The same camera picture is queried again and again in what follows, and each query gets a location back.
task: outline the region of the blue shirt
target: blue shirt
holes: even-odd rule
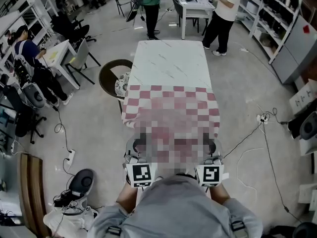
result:
[[[20,44],[22,41],[19,41],[15,44],[14,49],[15,53],[17,54],[19,52]],[[34,67],[35,65],[41,65],[41,63],[35,59],[35,57],[40,53],[40,49],[34,42],[31,40],[26,40],[26,42],[23,45],[22,54],[25,58],[25,60]]]

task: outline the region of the white table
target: white table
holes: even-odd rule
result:
[[[75,80],[67,73],[67,71],[61,66],[61,62],[64,58],[64,56],[67,53],[67,50],[69,50],[73,56],[76,56],[77,53],[69,43],[69,40],[66,40],[62,43],[57,44],[56,46],[50,48],[47,50],[46,54],[43,56],[43,58],[39,59],[39,61],[43,65],[47,65],[48,67],[55,68],[60,71],[60,73],[76,88],[79,89],[79,85],[75,82]]]
[[[197,0],[186,2],[185,0],[178,0],[183,7],[182,18],[182,39],[185,39],[186,18],[208,18],[208,24],[211,22],[212,12],[215,7],[208,0]]]
[[[202,42],[140,41],[128,86],[143,84],[211,88]]]

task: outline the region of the electrical outlet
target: electrical outlet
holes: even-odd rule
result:
[[[267,124],[268,116],[257,115],[257,121],[259,123],[264,122],[264,124]]]
[[[75,156],[75,153],[76,153],[73,149],[70,149],[70,151],[71,151],[71,153],[69,153],[69,155],[68,155],[69,161],[66,162],[69,165],[69,167],[73,163],[74,156]]]

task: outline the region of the black chair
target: black chair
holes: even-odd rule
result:
[[[173,3],[174,3],[174,6],[175,6],[175,10],[178,14],[178,22],[179,22],[179,27],[181,26],[181,18],[183,18],[183,7],[182,5],[179,3],[178,0],[173,0]],[[197,23],[197,33],[199,33],[199,18],[196,18],[196,17],[187,17],[186,19],[192,19],[193,20],[193,26],[196,25]],[[206,19],[206,27],[204,29],[204,32],[203,34],[205,33],[206,31],[206,28],[207,28],[207,25],[208,25],[208,19]]]
[[[133,62],[126,59],[113,60],[108,62],[105,66],[103,66],[99,73],[99,83],[101,87],[104,89],[106,93],[118,99],[121,113],[122,113],[122,106],[121,106],[121,101],[119,99],[124,100],[124,97],[118,96],[114,90],[114,85],[118,77],[111,71],[111,69],[117,66],[126,66],[131,69],[132,64]]]
[[[3,89],[3,94],[10,101],[11,105],[16,111],[15,116],[15,135],[17,137],[24,137],[28,131],[31,132],[30,143],[34,144],[33,135],[34,132],[38,134],[39,137],[44,137],[37,130],[37,125],[42,121],[46,121],[46,117],[40,117],[31,107],[25,105],[17,90],[13,86],[6,85]]]
[[[71,23],[67,15],[59,12],[58,16],[54,15],[51,20],[52,29],[64,36],[66,39],[69,39],[70,43],[81,42],[82,39],[86,39],[87,42],[97,41],[96,39],[87,36],[89,32],[89,25],[81,26],[81,21],[75,19],[74,23]]]

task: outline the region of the white shirt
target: white shirt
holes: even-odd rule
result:
[[[234,6],[232,8],[229,8],[225,6],[221,1],[218,1],[215,12],[224,20],[234,21],[238,12],[240,0],[228,0],[228,2],[233,3]]]

